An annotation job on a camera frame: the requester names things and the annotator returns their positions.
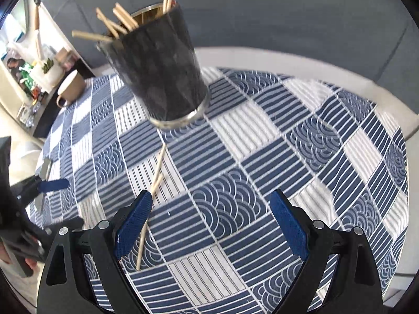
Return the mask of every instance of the screw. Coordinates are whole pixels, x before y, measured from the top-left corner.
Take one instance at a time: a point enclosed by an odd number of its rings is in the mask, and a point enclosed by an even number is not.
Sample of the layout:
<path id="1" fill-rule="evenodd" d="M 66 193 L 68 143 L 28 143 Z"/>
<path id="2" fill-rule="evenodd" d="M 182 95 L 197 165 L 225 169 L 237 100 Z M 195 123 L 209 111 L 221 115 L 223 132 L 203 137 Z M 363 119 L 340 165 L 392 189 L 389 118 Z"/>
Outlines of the screw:
<path id="1" fill-rule="evenodd" d="M 318 219 L 316 219 L 316 220 L 313 222 L 313 225 L 314 225 L 314 227 L 315 227 L 315 228 L 317 228 L 317 229 L 323 229 L 323 228 L 324 228 L 324 223 L 323 223 L 322 221 L 319 221 Z"/>
<path id="2" fill-rule="evenodd" d="M 357 235 L 362 235 L 364 233 L 364 231 L 359 226 L 356 226 L 354 228 L 354 233 L 357 234 Z"/>
<path id="3" fill-rule="evenodd" d="M 108 221 L 102 221 L 98 225 L 99 229 L 106 229 L 108 226 L 109 226 L 109 222 Z"/>
<path id="4" fill-rule="evenodd" d="M 66 233 L 68 233 L 68 228 L 66 226 L 62 227 L 59 232 L 60 235 L 65 235 Z"/>

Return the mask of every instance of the black cylinder cup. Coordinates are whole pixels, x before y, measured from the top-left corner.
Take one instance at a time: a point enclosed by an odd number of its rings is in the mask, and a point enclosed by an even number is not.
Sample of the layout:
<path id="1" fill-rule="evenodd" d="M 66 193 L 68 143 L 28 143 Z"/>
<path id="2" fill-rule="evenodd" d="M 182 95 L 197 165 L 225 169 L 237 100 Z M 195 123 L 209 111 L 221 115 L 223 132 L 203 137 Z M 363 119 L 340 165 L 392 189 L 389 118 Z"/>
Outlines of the black cylinder cup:
<path id="1" fill-rule="evenodd" d="M 173 2 L 163 14 L 155 4 L 133 14 L 140 24 L 98 47 L 148 111 L 152 124 L 173 129 L 203 115 L 210 92 L 202 80 L 182 10 Z"/>

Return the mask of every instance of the tablecloth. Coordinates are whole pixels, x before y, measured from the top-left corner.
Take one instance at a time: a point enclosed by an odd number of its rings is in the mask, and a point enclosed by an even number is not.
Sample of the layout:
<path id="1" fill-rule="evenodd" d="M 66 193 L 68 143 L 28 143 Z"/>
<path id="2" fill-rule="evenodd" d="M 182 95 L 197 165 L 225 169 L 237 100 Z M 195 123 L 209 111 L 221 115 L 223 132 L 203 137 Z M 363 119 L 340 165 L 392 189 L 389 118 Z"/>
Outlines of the tablecloth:
<path id="1" fill-rule="evenodd" d="M 138 242 L 121 265 L 152 313 L 271 313 L 301 260 L 269 209 L 280 187 L 331 228 L 364 229 L 385 292 L 408 224 L 406 147 L 394 118 L 332 83 L 261 71 L 204 68 L 205 116 L 172 131 L 154 128 L 117 75 L 88 80 L 55 120 L 40 157 L 50 179 L 39 226 L 81 216 L 111 218 L 149 189 L 162 143 L 164 179 L 150 214 L 141 270 Z M 104 308 L 112 308 L 86 255 Z M 331 256 L 310 309 L 324 299 Z"/>

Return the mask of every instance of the blue gripper pad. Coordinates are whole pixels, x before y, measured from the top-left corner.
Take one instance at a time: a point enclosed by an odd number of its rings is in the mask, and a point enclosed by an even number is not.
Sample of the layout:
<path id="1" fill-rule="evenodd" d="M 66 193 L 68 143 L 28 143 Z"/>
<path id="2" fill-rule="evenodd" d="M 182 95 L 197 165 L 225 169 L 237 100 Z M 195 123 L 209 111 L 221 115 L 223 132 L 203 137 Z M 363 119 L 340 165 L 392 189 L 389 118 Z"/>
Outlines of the blue gripper pad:
<path id="1" fill-rule="evenodd" d="M 129 254 L 131 251 L 150 214 L 152 203 L 151 193 L 148 191 L 144 192 L 136 207 L 131 210 L 124 223 L 116 232 L 114 255 L 117 260 L 120 260 L 122 256 Z"/>
<path id="2" fill-rule="evenodd" d="M 293 254 L 298 255 L 302 261 L 306 261 L 309 256 L 307 235 L 277 191 L 272 193 L 270 205 Z"/>
<path id="3" fill-rule="evenodd" d="M 67 189 L 70 186 L 70 182 L 66 178 L 61 178 L 59 180 L 50 180 L 50 181 L 41 181 L 38 184 L 38 191 L 40 193 L 47 193 L 50 191 L 58 191 Z"/>

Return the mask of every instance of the beige mug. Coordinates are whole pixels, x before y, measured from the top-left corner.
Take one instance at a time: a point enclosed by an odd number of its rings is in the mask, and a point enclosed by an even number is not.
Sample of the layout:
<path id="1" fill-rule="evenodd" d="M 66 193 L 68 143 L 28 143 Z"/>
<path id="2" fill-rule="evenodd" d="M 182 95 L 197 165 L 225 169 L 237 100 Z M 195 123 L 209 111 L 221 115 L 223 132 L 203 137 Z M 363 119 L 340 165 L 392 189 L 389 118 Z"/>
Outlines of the beige mug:
<path id="1" fill-rule="evenodd" d="M 71 72 L 61 83 L 58 89 L 57 106 L 64 108 L 75 101 L 84 91 L 86 82 L 77 70 Z M 64 99 L 65 104 L 61 106 L 60 100 Z"/>

